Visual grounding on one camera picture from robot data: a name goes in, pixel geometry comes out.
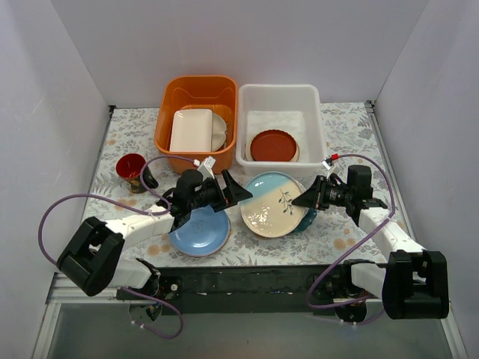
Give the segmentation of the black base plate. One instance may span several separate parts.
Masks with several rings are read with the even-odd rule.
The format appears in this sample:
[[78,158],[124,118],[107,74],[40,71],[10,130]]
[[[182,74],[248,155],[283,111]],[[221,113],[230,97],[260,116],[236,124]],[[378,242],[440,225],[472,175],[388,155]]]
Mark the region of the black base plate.
[[325,270],[325,265],[160,268],[159,276],[143,288],[119,289],[116,297],[160,299],[183,314],[294,313],[365,293],[349,282],[345,266],[339,265],[308,295]]

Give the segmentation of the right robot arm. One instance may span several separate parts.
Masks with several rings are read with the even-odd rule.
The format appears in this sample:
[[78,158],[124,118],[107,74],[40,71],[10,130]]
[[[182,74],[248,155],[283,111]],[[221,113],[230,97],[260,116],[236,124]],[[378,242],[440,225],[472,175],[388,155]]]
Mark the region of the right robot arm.
[[338,260],[345,271],[338,286],[345,296],[367,292],[382,301],[390,319],[446,318],[449,295],[445,256],[422,247],[393,221],[392,210],[373,196],[371,179],[369,167],[351,165],[347,181],[342,182],[336,174],[318,176],[292,204],[318,210],[345,208],[388,260],[384,267],[371,261]]

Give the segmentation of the blue beige plate with sprig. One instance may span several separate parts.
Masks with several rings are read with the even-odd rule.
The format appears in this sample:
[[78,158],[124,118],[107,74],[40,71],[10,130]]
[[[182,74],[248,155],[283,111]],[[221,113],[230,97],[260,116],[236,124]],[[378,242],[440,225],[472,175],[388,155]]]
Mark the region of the blue beige plate with sprig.
[[278,238],[293,232],[307,213],[293,205],[305,187],[287,174],[266,172],[246,185],[252,194],[239,204],[242,219],[253,233],[265,238]]

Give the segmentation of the cream rectangular plate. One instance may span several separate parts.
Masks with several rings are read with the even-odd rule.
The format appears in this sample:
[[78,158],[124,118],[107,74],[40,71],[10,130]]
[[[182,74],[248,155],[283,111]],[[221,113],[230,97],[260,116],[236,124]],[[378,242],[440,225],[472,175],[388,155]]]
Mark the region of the cream rectangular plate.
[[174,113],[169,150],[174,153],[211,151],[213,112],[207,108],[179,110]]

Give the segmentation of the red and black mug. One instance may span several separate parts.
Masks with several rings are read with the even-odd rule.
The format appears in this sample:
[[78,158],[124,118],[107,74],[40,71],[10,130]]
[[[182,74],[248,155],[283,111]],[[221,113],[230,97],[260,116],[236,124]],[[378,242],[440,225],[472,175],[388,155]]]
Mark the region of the red and black mug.
[[146,159],[138,153],[129,153],[121,157],[116,164],[117,175],[128,185],[133,194],[146,192],[141,178],[148,188],[156,189],[159,183],[146,165]]

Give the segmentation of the teal scalloped plate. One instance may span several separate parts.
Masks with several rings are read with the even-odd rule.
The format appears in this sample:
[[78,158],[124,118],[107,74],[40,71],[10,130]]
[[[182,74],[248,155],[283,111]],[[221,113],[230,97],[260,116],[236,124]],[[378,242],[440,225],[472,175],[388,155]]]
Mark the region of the teal scalloped plate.
[[308,211],[303,215],[300,223],[296,226],[296,228],[293,231],[290,232],[290,235],[302,233],[306,231],[312,225],[316,217],[317,217],[317,210],[308,209]]

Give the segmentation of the blue round plate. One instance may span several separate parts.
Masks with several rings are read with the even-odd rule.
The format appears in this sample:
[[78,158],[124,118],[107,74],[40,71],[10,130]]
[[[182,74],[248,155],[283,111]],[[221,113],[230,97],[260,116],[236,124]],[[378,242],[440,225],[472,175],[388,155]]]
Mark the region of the blue round plate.
[[210,207],[195,209],[189,220],[168,234],[172,245],[191,257],[206,257],[219,251],[231,233],[231,223],[225,211],[214,212]]

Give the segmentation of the orange plastic bin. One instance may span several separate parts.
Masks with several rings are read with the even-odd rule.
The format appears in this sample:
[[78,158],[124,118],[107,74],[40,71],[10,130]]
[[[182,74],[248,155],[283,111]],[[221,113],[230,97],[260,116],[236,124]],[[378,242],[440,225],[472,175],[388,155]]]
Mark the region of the orange plastic bin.
[[[168,162],[174,172],[180,174],[193,167],[192,163],[184,160],[185,157],[201,161],[212,156],[216,160],[213,166],[213,173],[216,175],[230,168],[237,142],[237,91],[237,84],[233,79],[218,75],[181,76],[171,80],[165,87],[153,140],[157,150],[169,156]],[[179,152],[181,158],[176,159],[176,154],[169,150],[174,113],[192,108],[208,108],[226,122],[225,145],[216,152]]]

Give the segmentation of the white translucent plastic bin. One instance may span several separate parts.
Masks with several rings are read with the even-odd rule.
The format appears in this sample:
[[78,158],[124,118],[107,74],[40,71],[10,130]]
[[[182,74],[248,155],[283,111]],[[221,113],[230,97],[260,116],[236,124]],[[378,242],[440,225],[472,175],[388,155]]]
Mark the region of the white translucent plastic bin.
[[[248,160],[246,147],[252,138],[269,129],[292,135],[299,145],[295,162]],[[320,110],[320,96],[313,85],[243,85],[238,92],[236,161],[254,177],[278,171],[292,177],[313,177],[324,169],[328,156]]]

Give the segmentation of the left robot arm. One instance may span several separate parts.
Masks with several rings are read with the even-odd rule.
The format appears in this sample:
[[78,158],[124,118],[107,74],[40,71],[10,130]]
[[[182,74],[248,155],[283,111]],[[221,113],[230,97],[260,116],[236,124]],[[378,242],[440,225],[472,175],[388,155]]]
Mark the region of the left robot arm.
[[59,256],[57,268],[88,296],[109,286],[126,286],[141,298],[153,298],[159,270],[142,259],[121,259],[124,248],[181,228],[200,208],[220,212],[253,197],[228,171],[222,176],[224,188],[215,177],[190,169],[145,212],[134,209],[129,217],[109,221],[87,218]]

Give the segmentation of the white round plate in bin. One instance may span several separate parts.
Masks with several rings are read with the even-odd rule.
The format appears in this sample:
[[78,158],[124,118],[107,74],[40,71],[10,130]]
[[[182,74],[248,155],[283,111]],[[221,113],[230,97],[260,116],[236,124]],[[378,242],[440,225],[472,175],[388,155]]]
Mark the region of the white round plate in bin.
[[228,127],[225,120],[213,112],[213,133],[211,138],[210,152],[215,152],[224,145],[226,141],[227,129]]

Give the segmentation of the floral table mat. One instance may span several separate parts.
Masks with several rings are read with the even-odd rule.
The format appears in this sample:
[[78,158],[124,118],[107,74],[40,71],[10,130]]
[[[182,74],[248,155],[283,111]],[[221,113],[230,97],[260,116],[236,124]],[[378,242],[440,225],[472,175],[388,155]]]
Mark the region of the floral table mat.
[[[347,153],[336,163],[338,174],[346,177],[347,166],[364,163],[364,157],[383,165],[376,128],[361,102],[323,103],[321,106],[326,146],[330,153]],[[114,206],[96,199],[88,200],[83,216],[105,221],[127,217],[123,205],[148,209],[154,198],[132,194],[116,174],[120,157],[140,153],[146,159],[158,156],[153,135],[158,117],[156,108],[115,109],[109,121],[91,193],[118,201]],[[280,266],[329,264],[345,253],[364,232],[346,215],[344,209],[330,207],[318,212],[313,223],[302,233],[278,239],[265,239],[244,224],[238,207],[227,210],[230,236],[222,249],[207,257],[190,257],[177,250],[168,236],[156,236],[124,251],[127,259],[142,258],[158,267],[193,266]]]

